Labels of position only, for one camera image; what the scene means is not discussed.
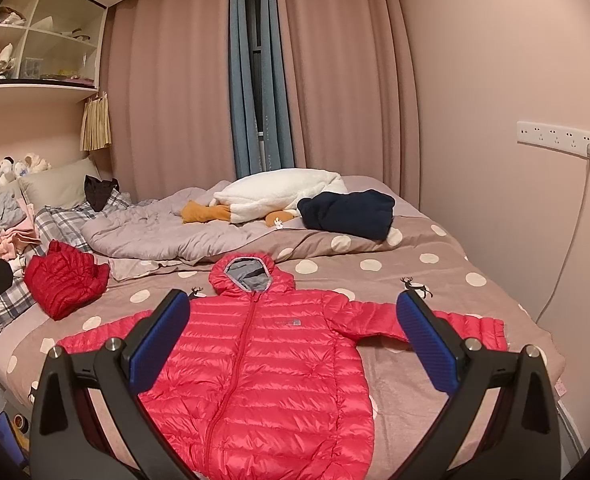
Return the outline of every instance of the metal screw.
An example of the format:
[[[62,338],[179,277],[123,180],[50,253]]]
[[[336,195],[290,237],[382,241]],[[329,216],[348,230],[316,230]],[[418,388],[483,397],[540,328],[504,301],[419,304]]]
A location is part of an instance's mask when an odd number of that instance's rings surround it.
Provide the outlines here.
[[[540,350],[533,345],[527,345],[526,348],[526,355],[528,355],[528,357],[539,357],[540,356]]]
[[[474,337],[464,339],[464,345],[472,352],[482,350],[482,343],[480,343],[479,339],[475,339]]]
[[[118,337],[111,337],[106,341],[104,346],[111,352],[115,352],[117,349],[121,347],[121,339]]]
[[[59,345],[55,345],[53,348],[48,350],[48,357],[51,357],[53,359],[57,359],[63,353],[64,353],[64,349]]]

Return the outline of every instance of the plaid pillow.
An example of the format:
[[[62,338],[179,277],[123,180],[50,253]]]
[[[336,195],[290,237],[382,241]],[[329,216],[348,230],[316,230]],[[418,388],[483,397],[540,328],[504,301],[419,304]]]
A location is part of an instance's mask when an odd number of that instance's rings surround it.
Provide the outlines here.
[[[35,227],[40,234],[41,242],[48,245],[51,240],[61,240],[85,253],[92,249],[84,240],[80,230],[88,221],[98,216],[106,216],[114,211],[131,206],[130,195],[112,190],[108,202],[99,213],[92,210],[88,202],[70,209],[44,206],[35,217]]]
[[[35,228],[42,244],[25,251],[26,263],[35,254],[44,256],[51,240],[62,240],[80,251],[91,252],[91,248],[79,231],[84,222],[99,215],[107,215],[113,211],[126,209],[131,205],[128,193],[119,193],[113,189],[106,206],[99,213],[93,211],[88,202],[72,209],[44,206],[35,216]],[[0,333],[4,327],[35,303],[28,286],[24,283],[24,278],[12,280],[11,287],[0,295]]]

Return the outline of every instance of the electrical socket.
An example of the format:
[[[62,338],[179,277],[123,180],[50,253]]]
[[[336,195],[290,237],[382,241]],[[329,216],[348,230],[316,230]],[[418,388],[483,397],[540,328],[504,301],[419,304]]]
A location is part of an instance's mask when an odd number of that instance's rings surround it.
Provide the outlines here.
[[[590,144],[590,132],[568,126],[518,121],[517,142],[587,158],[586,147]]]

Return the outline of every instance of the mattress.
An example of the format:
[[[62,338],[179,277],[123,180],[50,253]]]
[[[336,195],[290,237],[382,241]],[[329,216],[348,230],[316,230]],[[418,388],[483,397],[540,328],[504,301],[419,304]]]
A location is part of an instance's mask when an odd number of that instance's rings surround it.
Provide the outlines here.
[[[294,275],[297,288],[335,290],[361,301],[393,303],[405,290],[402,278],[412,278],[415,284],[423,285],[421,295],[435,310],[504,320],[509,349],[520,351],[526,344],[537,345],[546,357],[550,381],[555,383],[562,373],[564,359],[553,346],[549,333],[537,327],[514,300],[476,269],[459,243],[441,226],[399,197],[395,207],[393,229],[385,246],[360,245],[354,237],[320,232],[310,232],[302,241],[301,232],[282,230],[270,232],[236,252],[281,254],[283,257],[274,256],[280,262],[278,267]],[[289,246],[294,237],[299,245]],[[112,282],[99,300],[59,322],[43,319],[31,309],[0,335],[0,345],[8,346],[0,348],[2,382],[30,406],[30,388],[37,386],[45,355],[56,341],[155,308],[170,288],[190,292],[199,287],[200,294],[213,295],[209,270],[210,265],[206,264]],[[367,478],[381,480],[388,478],[419,443],[446,402],[446,395],[432,387],[408,346],[378,336],[361,341],[358,350],[369,383],[376,432]],[[472,456],[496,395],[497,392],[487,394],[456,463]],[[98,415],[116,455],[132,463],[105,406],[97,394],[93,399],[97,400]]]

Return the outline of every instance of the pink wall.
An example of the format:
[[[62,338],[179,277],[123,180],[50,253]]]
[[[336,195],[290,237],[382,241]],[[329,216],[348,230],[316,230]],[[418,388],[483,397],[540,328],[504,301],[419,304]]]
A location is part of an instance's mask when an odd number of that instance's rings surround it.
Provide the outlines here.
[[[585,162],[517,144],[515,123],[590,130],[590,0],[403,0],[403,8],[419,100],[421,209],[536,316],[572,235]],[[568,359],[563,402],[589,444],[590,184],[540,325]]]
[[[28,152],[62,166],[85,156],[79,151],[83,103],[0,107],[0,160],[24,158]]]

